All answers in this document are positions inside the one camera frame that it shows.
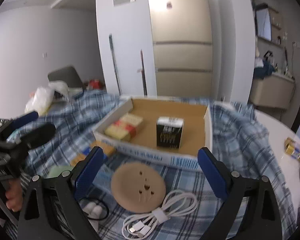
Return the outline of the person's left hand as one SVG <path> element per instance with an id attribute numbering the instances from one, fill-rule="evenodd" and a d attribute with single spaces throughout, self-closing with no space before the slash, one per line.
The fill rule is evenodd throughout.
<path id="1" fill-rule="evenodd" d="M 8 181 L 10 188 L 6 191 L 6 206 L 13 212 L 18 212 L 23 204 L 23 191 L 21 188 L 21 178 L 15 178 Z"/>

